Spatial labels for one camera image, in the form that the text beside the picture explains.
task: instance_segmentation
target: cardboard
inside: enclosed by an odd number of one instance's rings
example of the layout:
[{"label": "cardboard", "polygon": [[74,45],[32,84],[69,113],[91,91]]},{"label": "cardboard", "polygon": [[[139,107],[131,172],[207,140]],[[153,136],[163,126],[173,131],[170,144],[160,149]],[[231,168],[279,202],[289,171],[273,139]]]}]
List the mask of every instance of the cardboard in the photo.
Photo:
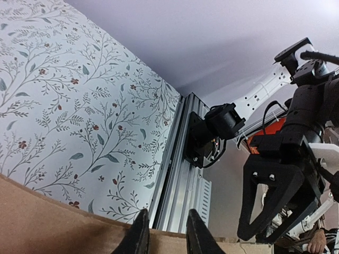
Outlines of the cardboard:
[{"label": "cardboard", "polygon": [[[109,254],[129,225],[89,214],[0,175],[0,253]],[[186,253],[185,235],[151,230],[150,253]],[[263,244],[217,239],[225,253],[271,253]]]}]

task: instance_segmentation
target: brown cardboard edge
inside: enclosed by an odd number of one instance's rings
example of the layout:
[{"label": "brown cardboard edge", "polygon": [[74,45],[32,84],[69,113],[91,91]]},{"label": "brown cardboard edge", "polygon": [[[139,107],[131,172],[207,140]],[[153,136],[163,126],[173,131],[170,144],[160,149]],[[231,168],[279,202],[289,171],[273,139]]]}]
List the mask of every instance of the brown cardboard edge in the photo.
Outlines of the brown cardboard edge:
[{"label": "brown cardboard edge", "polygon": [[[51,204],[51,205],[55,205],[57,207],[59,207],[60,209],[65,209],[65,210],[68,210],[69,212],[71,213],[76,213],[76,214],[80,214],[84,217],[90,217],[92,219],[95,219],[97,221],[100,221],[102,223],[105,223],[106,225],[110,225],[110,226],[120,226],[122,228],[125,228],[125,229],[128,229],[130,228],[130,225],[129,224],[126,224],[126,223],[123,223],[123,222],[119,222],[119,221],[115,221],[115,220],[112,220],[112,219],[108,219],[108,218],[105,218],[105,217],[102,217],[102,216],[99,216],[99,215],[95,215],[95,214],[92,214],[92,213],[88,213],[86,211],[83,211],[83,210],[79,210],[79,209],[76,209],[74,207],[71,207],[67,204],[64,204],[60,201],[57,201],[57,200],[54,200],[50,197],[47,197],[47,196],[44,196],[38,192],[35,192],[34,190],[32,189],[29,189],[28,187],[25,187],[19,183],[17,183],[16,181],[0,174],[0,178],[12,185],[14,185],[16,188],[20,189],[21,191],[24,191],[24,192],[27,192],[29,193],[30,195],[33,195],[35,196],[36,198],[39,198],[39,199],[42,199],[44,200],[45,202]],[[150,230],[150,233],[151,234],[156,234],[156,235],[163,235],[163,236],[167,236],[167,237],[172,237],[172,238],[185,238],[186,235],[185,234],[180,234],[180,233],[173,233],[173,232],[165,232],[165,231],[160,231],[160,230],[155,230],[155,229],[151,229]],[[220,243],[236,243],[237,242],[237,238],[222,238],[222,237],[217,237],[215,238],[215,240],[217,242],[220,242]]]}]

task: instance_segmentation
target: floral wallpaper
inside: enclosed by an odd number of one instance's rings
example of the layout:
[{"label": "floral wallpaper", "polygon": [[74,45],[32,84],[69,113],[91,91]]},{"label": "floral wallpaper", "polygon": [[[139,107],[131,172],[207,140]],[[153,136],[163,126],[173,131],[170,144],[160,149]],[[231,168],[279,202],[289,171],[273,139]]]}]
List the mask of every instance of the floral wallpaper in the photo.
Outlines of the floral wallpaper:
[{"label": "floral wallpaper", "polygon": [[0,1],[0,173],[131,223],[148,207],[179,94],[58,0]]}]

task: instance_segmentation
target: red flower pattern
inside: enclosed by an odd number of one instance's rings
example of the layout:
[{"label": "red flower pattern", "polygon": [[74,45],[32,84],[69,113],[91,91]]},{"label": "red flower pattern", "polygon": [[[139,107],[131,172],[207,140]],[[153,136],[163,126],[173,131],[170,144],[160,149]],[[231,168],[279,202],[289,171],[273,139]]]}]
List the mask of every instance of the red flower pattern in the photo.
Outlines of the red flower pattern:
[{"label": "red flower pattern", "polygon": [[79,84],[79,79],[74,79],[74,78],[72,78],[72,79],[70,80],[70,82],[71,82],[73,85],[77,85],[77,84]]},{"label": "red flower pattern", "polygon": [[73,207],[75,207],[75,208],[78,208],[78,209],[80,209],[80,207],[79,207],[79,202],[78,201],[75,201],[74,203],[71,201],[71,202],[69,202],[68,203],[70,206],[73,206]]},{"label": "red flower pattern", "polygon": [[27,146],[26,141],[19,142],[19,148],[25,149],[26,146]]},{"label": "red flower pattern", "polygon": [[39,74],[40,74],[40,75],[46,74],[46,70],[45,70],[45,69],[39,69]]}]

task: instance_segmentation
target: wire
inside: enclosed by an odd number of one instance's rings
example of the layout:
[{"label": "wire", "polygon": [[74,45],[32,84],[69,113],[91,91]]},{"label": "wire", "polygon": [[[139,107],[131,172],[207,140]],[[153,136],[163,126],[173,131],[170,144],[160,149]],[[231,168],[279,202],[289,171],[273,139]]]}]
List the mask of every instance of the wire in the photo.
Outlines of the wire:
[{"label": "wire", "polygon": [[300,58],[303,60],[322,60],[324,62],[331,62],[335,65],[339,65],[339,57],[331,56],[328,54],[315,52],[315,51],[305,51],[300,54]]},{"label": "wire", "polygon": [[220,107],[220,106],[223,106],[224,104],[222,104],[222,105],[215,105],[215,106],[212,106],[211,108],[210,108],[210,110],[213,110],[214,108],[216,108],[216,107]]},{"label": "wire", "polygon": [[271,107],[273,107],[274,105],[279,105],[285,112],[287,112],[287,110],[281,106],[281,104],[278,102],[278,101],[272,101],[269,103],[269,105],[267,105],[266,109],[265,109],[265,112],[264,112],[264,116],[263,116],[263,124],[262,124],[262,130],[263,130],[263,133],[264,135],[266,135],[266,128],[265,128],[265,118],[266,118],[266,114],[267,112],[269,111],[269,109]]},{"label": "wire", "polygon": [[216,163],[221,158],[221,156],[224,154],[225,151],[226,151],[226,140],[224,140],[224,143],[222,145],[222,151],[220,152],[220,154],[216,156],[212,162],[208,163],[206,166],[203,166],[203,168],[211,167],[214,163]]}]

